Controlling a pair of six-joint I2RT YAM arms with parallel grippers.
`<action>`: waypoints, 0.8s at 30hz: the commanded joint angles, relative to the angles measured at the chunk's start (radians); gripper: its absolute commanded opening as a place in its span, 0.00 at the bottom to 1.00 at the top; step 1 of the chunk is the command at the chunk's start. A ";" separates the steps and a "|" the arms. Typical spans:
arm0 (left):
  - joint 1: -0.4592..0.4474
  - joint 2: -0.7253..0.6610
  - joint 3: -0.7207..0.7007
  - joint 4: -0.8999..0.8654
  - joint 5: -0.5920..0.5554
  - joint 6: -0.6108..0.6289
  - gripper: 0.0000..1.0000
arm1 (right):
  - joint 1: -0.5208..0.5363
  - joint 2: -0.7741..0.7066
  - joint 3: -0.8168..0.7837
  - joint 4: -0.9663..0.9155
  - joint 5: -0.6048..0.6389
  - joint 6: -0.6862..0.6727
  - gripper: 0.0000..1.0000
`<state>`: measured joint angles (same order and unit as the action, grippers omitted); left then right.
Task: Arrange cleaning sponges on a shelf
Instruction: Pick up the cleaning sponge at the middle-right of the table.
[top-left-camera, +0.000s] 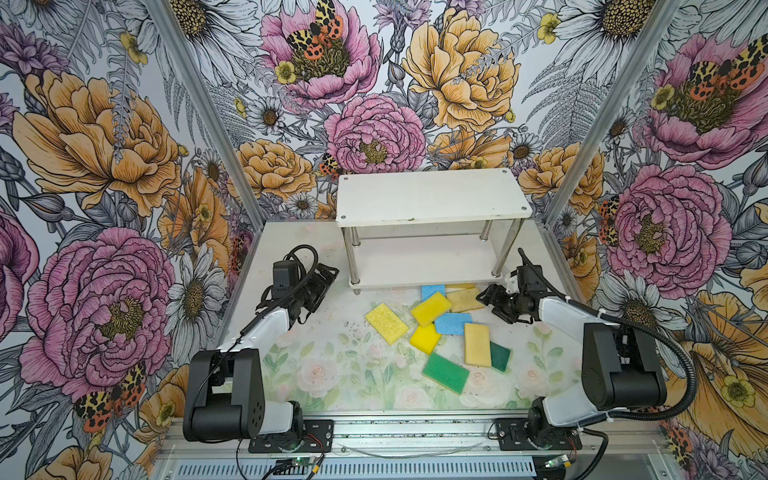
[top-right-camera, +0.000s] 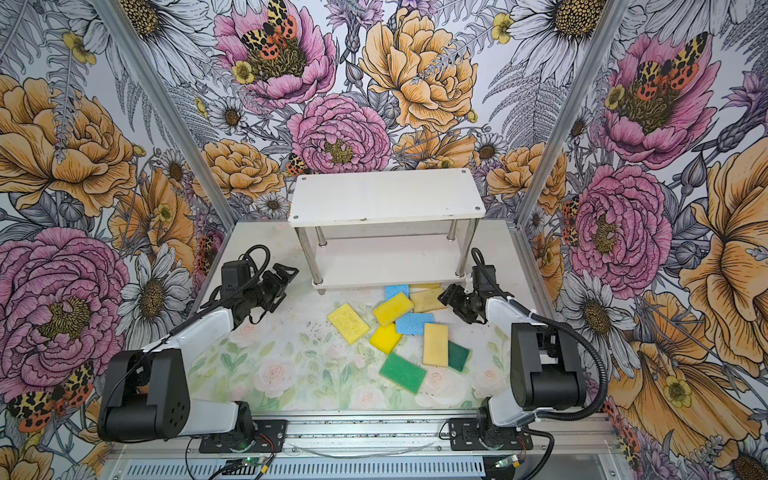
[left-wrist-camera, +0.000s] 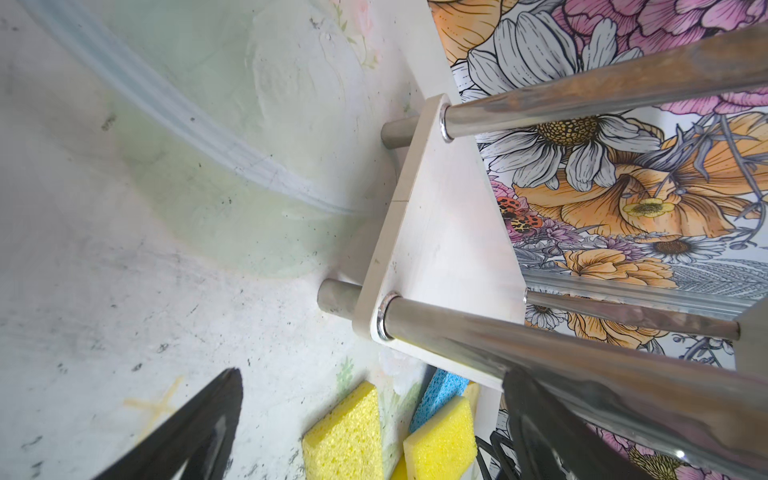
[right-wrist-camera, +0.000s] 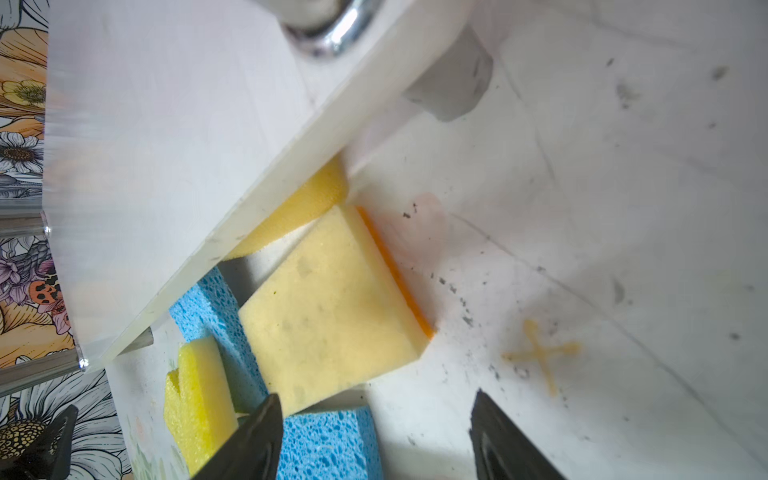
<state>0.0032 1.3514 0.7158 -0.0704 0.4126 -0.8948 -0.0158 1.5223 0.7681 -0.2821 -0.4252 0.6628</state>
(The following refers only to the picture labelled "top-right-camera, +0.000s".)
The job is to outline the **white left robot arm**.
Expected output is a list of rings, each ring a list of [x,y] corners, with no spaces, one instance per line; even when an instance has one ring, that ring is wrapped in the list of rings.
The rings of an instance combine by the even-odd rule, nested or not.
[[[201,353],[250,319],[253,310],[274,312],[298,272],[280,263],[270,269],[254,268],[248,260],[225,263],[216,297],[158,341],[110,360],[97,420],[99,438],[142,443],[212,437],[236,448],[248,446],[256,437],[248,404],[194,400],[187,375]]]

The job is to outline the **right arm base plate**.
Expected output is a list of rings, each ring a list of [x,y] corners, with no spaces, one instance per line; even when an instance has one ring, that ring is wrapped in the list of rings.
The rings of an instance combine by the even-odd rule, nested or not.
[[[450,418],[448,442],[452,451],[522,451],[533,447],[532,437],[515,428],[482,427],[470,418]]]

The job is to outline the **tan beige sponge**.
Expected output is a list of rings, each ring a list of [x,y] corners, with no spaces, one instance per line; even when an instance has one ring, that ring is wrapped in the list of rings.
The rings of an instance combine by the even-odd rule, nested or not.
[[[423,289],[414,291],[410,294],[410,300],[413,303],[414,313],[428,313],[445,308],[445,305],[439,300],[444,293],[441,287]]]

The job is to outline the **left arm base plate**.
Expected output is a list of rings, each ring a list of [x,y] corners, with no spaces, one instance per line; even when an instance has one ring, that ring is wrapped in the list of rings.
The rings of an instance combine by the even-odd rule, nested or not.
[[[239,432],[204,436],[198,450],[202,454],[279,453],[283,450],[288,422],[255,420],[253,433]]]

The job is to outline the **white two-tier shelf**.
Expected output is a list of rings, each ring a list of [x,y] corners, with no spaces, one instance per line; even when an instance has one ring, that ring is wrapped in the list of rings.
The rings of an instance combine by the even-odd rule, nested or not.
[[[319,292],[461,282],[486,213],[466,168],[302,175],[289,223]]]

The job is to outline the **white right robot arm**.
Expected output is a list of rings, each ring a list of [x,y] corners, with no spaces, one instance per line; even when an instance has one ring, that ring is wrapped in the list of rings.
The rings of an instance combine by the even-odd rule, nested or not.
[[[528,426],[538,420],[579,421],[600,409],[602,394],[586,402],[578,346],[583,339],[501,290],[493,266],[472,268],[473,288],[448,286],[438,301],[468,324],[493,324],[509,334],[510,386],[483,399],[473,421],[449,421],[451,448],[512,450],[532,446]]]

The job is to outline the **pale yellow porous sponge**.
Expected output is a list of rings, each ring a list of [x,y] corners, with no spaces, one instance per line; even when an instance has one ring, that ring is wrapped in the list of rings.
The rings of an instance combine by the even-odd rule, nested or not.
[[[348,345],[354,345],[370,331],[369,325],[348,303],[328,314],[327,319]]]

